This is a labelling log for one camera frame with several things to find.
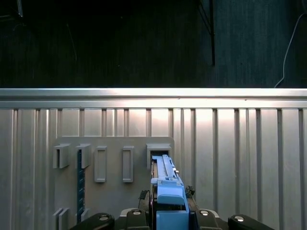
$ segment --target screw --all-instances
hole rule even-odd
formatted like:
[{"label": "screw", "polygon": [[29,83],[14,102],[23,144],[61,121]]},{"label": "screw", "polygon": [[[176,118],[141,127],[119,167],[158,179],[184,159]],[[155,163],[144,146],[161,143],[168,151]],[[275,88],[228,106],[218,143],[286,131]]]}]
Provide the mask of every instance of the screw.
[{"label": "screw", "polygon": [[201,211],[201,214],[202,214],[203,216],[207,216],[207,215],[209,215],[209,212],[206,211],[206,210],[203,210],[203,211]]},{"label": "screw", "polygon": [[99,218],[99,220],[101,220],[101,221],[105,221],[105,220],[107,220],[107,219],[109,219],[109,217],[107,217],[106,215],[103,215],[103,216],[101,216],[101,217]]},{"label": "screw", "polygon": [[235,216],[235,219],[236,219],[238,222],[243,222],[243,221],[244,221],[244,218],[241,217],[241,216]]},{"label": "screw", "polygon": [[141,214],[141,212],[140,212],[139,210],[133,211],[132,213],[133,213],[134,215],[139,215],[139,214]]}]

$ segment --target black cable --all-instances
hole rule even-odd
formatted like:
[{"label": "black cable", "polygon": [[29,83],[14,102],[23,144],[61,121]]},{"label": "black cable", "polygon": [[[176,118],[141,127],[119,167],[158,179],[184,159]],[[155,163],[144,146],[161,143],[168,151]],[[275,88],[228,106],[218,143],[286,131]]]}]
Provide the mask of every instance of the black cable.
[{"label": "black cable", "polygon": [[139,205],[138,205],[138,208],[140,208],[140,203],[141,203],[141,200],[144,200],[146,198],[146,195],[147,193],[150,192],[149,190],[142,190],[141,191],[141,194],[140,194],[140,197],[139,197]]},{"label": "black cable", "polygon": [[202,11],[203,11],[203,13],[204,13],[204,15],[205,15],[205,17],[207,19],[208,24],[211,25],[212,22],[209,21],[209,18],[208,18],[207,14],[206,14],[205,8],[204,8],[204,6],[203,6],[201,1],[200,1],[200,4],[201,4],[201,9],[202,9]]},{"label": "black cable", "polygon": [[200,11],[200,8],[199,8],[198,6],[197,6],[197,9],[198,9],[198,12],[199,12],[200,15],[201,15],[201,19],[202,19],[203,23],[205,24],[208,33],[211,35],[211,31],[210,31],[210,29],[209,29],[209,27],[208,27],[208,25],[207,25],[205,19],[203,18],[203,15],[202,15],[202,13],[201,13],[201,11]]}]

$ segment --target gray mounting plate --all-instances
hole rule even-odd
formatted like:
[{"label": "gray mounting plate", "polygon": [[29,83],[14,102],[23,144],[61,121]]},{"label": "gray mounting plate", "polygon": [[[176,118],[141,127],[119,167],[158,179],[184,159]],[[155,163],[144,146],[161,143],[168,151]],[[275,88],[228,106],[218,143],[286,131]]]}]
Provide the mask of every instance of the gray mounting plate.
[{"label": "gray mounting plate", "polygon": [[83,157],[88,161],[85,163],[88,165],[85,168],[85,208],[89,209],[89,217],[106,212],[117,218],[122,210],[137,207],[141,190],[150,189],[148,150],[153,146],[159,150],[168,146],[168,154],[171,157],[174,154],[171,137],[60,137],[54,146],[53,154],[59,154],[57,147],[65,147],[64,160],[68,162],[64,168],[54,169],[55,211],[70,209],[69,226],[76,223],[76,157],[78,149],[82,149],[80,146],[88,147]]}]

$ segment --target aluminum rail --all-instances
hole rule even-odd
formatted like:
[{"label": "aluminum rail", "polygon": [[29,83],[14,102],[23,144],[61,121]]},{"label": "aluminum rail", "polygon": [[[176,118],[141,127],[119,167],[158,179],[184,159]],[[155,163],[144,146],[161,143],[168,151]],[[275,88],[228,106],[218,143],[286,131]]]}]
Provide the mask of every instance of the aluminum rail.
[{"label": "aluminum rail", "polygon": [[0,89],[0,109],[307,108],[305,89]]},{"label": "aluminum rail", "polygon": [[16,97],[304,97],[307,89],[201,89],[201,88],[63,88],[0,89],[0,98]]}]

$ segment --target gray bracket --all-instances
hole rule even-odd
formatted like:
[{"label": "gray bracket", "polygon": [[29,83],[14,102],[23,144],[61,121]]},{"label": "gray bracket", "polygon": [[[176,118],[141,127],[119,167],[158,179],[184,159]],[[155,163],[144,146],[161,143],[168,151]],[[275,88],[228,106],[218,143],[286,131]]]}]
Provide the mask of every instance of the gray bracket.
[{"label": "gray bracket", "polygon": [[172,148],[170,144],[147,144],[147,169],[151,167],[151,156],[153,152],[166,152],[168,156],[172,156],[171,151]]},{"label": "gray bracket", "polygon": [[69,227],[77,213],[77,152],[82,151],[85,169],[84,216],[108,212],[117,218],[133,207],[140,190],[150,188],[147,155],[150,151],[168,152],[172,157],[171,137],[59,137],[54,146],[67,150],[67,167],[54,170],[55,210],[69,207]]},{"label": "gray bracket", "polygon": [[69,144],[60,144],[53,148],[53,168],[65,168],[69,165]]},{"label": "gray bracket", "polygon": [[123,182],[133,182],[133,146],[123,148]]},{"label": "gray bracket", "polygon": [[53,214],[53,229],[68,230],[69,229],[69,208],[59,208]]},{"label": "gray bracket", "polygon": [[[90,209],[89,208],[86,208],[84,210],[84,212],[81,214],[81,221],[84,221],[86,220],[87,218],[90,217]],[[77,214],[75,214],[75,225],[77,224]]]},{"label": "gray bracket", "polygon": [[107,147],[98,146],[94,155],[94,180],[97,183],[106,182]]},{"label": "gray bracket", "polygon": [[76,147],[77,150],[81,150],[81,167],[85,169],[90,165],[91,160],[91,145],[90,144],[81,144]]}]

